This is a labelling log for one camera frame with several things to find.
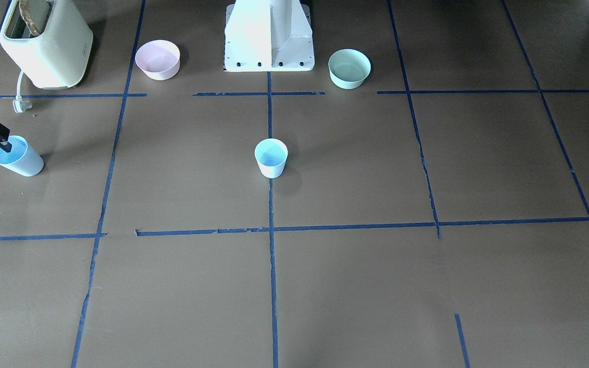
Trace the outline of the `brown bread slice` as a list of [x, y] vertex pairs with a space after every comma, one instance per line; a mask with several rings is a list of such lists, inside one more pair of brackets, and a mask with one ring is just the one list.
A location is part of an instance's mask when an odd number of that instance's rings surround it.
[[51, 8], [51, 1], [21, 0], [18, 2], [19, 14], [32, 37], [41, 35], [46, 28]]

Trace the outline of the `white toaster power plug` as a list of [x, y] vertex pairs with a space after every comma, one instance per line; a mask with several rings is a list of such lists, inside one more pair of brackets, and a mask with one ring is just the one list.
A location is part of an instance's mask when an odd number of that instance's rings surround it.
[[16, 94], [13, 100], [13, 110], [16, 114], [26, 112], [33, 106], [30, 100], [25, 100], [21, 95], [21, 84], [24, 76], [25, 73], [20, 71], [16, 82]]

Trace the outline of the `pink bowl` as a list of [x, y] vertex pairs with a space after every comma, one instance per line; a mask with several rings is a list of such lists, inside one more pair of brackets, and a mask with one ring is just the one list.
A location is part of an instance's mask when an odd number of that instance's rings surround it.
[[152, 80], [166, 81], [180, 70], [180, 49], [169, 40], [157, 39], [142, 45], [135, 53], [135, 64]]

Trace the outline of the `mint green bowl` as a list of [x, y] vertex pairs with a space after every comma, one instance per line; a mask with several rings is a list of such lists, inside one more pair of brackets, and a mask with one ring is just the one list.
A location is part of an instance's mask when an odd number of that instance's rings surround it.
[[334, 52], [328, 61], [332, 83], [344, 90], [360, 87], [370, 75], [372, 63], [369, 57], [356, 49], [341, 49]]

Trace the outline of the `blue cup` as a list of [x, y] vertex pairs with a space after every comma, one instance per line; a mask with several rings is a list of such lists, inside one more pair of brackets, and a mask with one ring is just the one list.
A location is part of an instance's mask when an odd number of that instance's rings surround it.
[[254, 157], [264, 177], [277, 178], [285, 168], [288, 158], [287, 145], [279, 139], [264, 139], [255, 146]]
[[0, 166], [25, 177], [37, 175], [42, 171], [44, 168], [43, 158], [25, 138], [11, 135], [8, 142], [12, 148], [10, 153], [0, 148]]

